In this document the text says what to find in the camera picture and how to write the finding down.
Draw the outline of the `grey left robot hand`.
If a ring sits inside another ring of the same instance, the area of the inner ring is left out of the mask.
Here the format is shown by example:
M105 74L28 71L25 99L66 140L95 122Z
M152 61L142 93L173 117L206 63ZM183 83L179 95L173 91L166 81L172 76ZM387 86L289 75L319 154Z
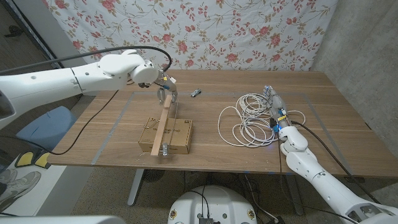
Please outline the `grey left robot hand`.
M155 80L154 83L159 86L159 89L157 91L157 97L161 103L163 103L166 98L165 90L171 92L172 103L175 103L177 101L178 92L177 86L175 84L176 79L167 75L163 70L159 70L158 78Z

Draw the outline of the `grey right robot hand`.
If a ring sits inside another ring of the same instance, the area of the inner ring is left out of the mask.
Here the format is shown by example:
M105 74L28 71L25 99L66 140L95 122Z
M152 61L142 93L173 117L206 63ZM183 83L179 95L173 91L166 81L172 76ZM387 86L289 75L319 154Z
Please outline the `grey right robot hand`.
M284 127L290 126L291 122L287 116L286 105L283 99L276 93L273 87L265 86L263 89L263 102L266 105L266 108L269 109L269 114L271 118L273 118L279 128L282 129Z

